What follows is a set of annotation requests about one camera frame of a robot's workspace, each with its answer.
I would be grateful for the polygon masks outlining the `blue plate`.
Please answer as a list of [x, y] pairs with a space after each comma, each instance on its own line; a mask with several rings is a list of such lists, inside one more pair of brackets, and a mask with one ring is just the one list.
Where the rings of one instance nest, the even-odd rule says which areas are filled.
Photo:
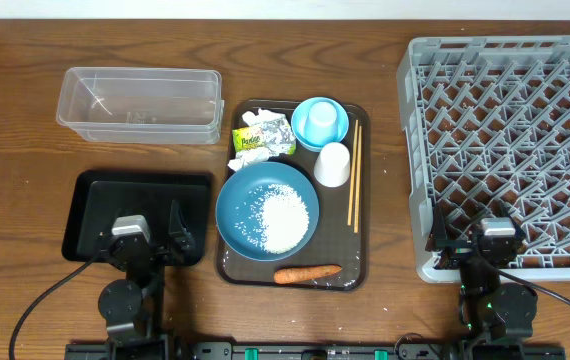
[[[257, 198], [253, 192], [270, 184], [294, 188], [309, 212], [308, 231], [298, 245], [283, 254], [267, 253], [249, 241], [249, 230], [257, 224], [249, 219], [250, 205]], [[301, 250], [314, 234], [319, 215], [319, 200], [311, 182], [297, 169], [278, 162], [263, 162], [239, 170], [224, 184], [216, 203], [216, 223], [225, 243], [241, 256], [263, 262], [281, 260]]]

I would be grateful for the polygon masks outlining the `white rice pile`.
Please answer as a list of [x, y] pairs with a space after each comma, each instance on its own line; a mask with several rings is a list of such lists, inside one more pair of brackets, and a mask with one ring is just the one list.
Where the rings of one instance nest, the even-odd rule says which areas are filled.
[[270, 184], [253, 192], [257, 198], [250, 205], [249, 230], [252, 245], [270, 254], [292, 250], [308, 231], [310, 218], [307, 206], [298, 192], [289, 185]]

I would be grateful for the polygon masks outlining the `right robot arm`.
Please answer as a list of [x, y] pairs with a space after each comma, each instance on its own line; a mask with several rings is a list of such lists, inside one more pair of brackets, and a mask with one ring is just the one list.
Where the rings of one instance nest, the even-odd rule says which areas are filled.
[[501, 211], [485, 217], [456, 239], [436, 206], [427, 248], [440, 252], [439, 268], [459, 272], [459, 320], [468, 334], [442, 346], [440, 359], [523, 359], [522, 340], [533, 335], [538, 296], [527, 285], [503, 283], [499, 270], [515, 259], [525, 238], [516, 221]]

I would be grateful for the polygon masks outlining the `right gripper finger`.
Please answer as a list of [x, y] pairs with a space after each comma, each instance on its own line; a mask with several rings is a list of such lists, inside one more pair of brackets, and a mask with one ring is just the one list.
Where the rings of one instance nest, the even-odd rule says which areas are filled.
[[444, 217], [438, 205], [433, 207], [433, 224], [428, 236], [425, 250], [436, 252], [443, 250], [448, 245], [448, 234]]
[[481, 205], [476, 208], [475, 220], [485, 218], [510, 218], [509, 208], [502, 200], [492, 200], [488, 205]]

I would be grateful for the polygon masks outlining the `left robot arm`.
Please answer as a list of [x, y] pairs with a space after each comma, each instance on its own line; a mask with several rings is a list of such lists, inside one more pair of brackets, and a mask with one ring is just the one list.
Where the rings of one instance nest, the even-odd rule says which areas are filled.
[[110, 359], [185, 359], [191, 351], [181, 338], [162, 329], [165, 268], [182, 266], [195, 239], [180, 202], [171, 203], [168, 236], [151, 237], [142, 215], [117, 218], [99, 257], [125, 277], [109, 283], [98, 299], [106, 322]]

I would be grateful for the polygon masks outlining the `orange carrot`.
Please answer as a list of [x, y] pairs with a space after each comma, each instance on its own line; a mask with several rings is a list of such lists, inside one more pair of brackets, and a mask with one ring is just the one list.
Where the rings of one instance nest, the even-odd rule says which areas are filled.
[[273, 279], [277, 284], [293, 284], [333, 276], [341, 270], [339, 265], [282, 268], [274, 273]]

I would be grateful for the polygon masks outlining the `green snack wrapper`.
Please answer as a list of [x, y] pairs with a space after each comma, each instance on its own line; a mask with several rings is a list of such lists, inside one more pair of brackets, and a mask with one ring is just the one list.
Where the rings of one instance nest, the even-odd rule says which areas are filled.
[[236, 152], [265, 147], [277, 155], [291, 155], [296, 150], [295, 135], [285, 118], [234, 129], [232, 141]]

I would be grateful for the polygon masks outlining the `white tissue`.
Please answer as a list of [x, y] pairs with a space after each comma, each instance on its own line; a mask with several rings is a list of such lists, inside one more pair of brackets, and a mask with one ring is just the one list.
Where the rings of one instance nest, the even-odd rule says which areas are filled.
[[[242, 115], [242, 120], [245, 122], [246, 127], [281, 118], [286, 119], [284, 114], [263, 109], [259, 109], [257, 114], [253, 113], [252, 111], [247, 111]], [[228, 167], [233, 171], [238, 171], [241, 168], [266, 161], [269, 158], [275, 156], [278, 155], [265, 147], [259, 147], [256, 149], [239, 152], [235, 151], [235, 157], [228, 162]]]

